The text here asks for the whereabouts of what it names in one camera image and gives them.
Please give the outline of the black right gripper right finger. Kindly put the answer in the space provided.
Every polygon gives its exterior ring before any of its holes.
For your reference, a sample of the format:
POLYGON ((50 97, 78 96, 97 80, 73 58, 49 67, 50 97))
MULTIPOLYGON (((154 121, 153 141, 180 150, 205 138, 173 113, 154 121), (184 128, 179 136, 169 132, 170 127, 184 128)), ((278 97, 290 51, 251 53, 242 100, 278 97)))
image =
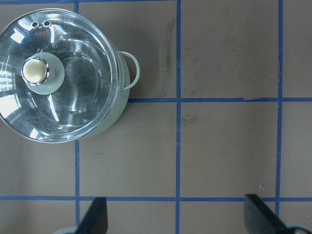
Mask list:
POLYGON ((289 234, 290 230, 256 194, 244 197, 244 226, 249 234, 289 234))

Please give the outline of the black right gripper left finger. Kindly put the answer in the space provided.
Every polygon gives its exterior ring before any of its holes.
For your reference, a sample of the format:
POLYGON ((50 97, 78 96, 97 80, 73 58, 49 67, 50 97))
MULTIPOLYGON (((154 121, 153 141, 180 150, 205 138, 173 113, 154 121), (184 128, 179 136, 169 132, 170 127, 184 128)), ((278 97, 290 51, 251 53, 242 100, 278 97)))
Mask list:
POLYGON ((96 197, 76 229, 77 234, 106 234, 108 230, 107 200, 96 197))

